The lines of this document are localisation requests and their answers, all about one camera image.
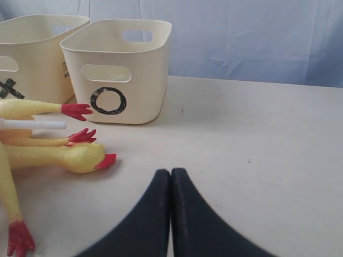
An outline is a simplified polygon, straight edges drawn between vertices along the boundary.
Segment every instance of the table surface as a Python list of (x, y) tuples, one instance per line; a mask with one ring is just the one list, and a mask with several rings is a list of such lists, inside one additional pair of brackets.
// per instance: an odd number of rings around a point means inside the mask
[[(169, 77), (160, 116), (145, 125), (68, 121), (118, 160), (107, 171), (14, 171), (35, 254), (72, 256), (132, 209), (159, 168), (186, 168), (231, 226), (280, 257), (343, 256), (343, 89)], [(0, 209), (0, 255), (7, 247)]]

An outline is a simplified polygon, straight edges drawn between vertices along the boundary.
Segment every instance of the white backdrop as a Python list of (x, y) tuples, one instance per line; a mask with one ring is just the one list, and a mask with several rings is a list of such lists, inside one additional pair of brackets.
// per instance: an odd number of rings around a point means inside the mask
[(171, 75), (343, 87), (342, 0), (0, 1), (34, 13), (169, 21)]

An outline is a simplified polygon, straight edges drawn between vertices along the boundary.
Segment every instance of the yellow rubber chicken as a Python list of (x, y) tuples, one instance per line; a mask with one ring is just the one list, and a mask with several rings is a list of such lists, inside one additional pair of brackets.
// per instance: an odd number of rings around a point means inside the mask
[[(38, 101), (0, 100), (0, 118), (33, 120), (32, 115), (62, 113), (85, 121), (91, 114), (88, 104), (52, 104)], [(105, 154), (94, 143), (96, 131), (84, 129), (67, 138), (34, 139), (32, 130), (0, 130), (0, 200), (9, 218), (8, 256), (25, 257), (35, 249), (34, 240), (23, 220), (11, 171), (23, 167), (61, 165), (76, 173), (103, 169), (114, 163), (116, 154)]]

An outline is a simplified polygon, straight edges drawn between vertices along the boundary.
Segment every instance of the plastic bin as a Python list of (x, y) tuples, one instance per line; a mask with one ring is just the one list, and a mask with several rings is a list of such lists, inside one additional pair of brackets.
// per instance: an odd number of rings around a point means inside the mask
[(38, 14), (0, 22), (0, 100), (63, 104), (74, 96), (59, 43), (88, 17)]
[[(156, 118), (167, 88), (172, 25), (161, 20), (100, 20), (61, 42), (77, 102), (93, 122), (143, 124)], [(127, 32), (152, 40), (128, 41)]]

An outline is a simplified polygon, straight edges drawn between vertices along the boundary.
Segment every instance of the white plastic stick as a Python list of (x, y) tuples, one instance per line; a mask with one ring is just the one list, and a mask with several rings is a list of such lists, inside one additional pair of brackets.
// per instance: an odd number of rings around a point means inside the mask
[(26, 130), (64, 130), (66, 122), (51, 122), (40, 120), (14, 120), (0, 118), (0, 130), (26, 129)]

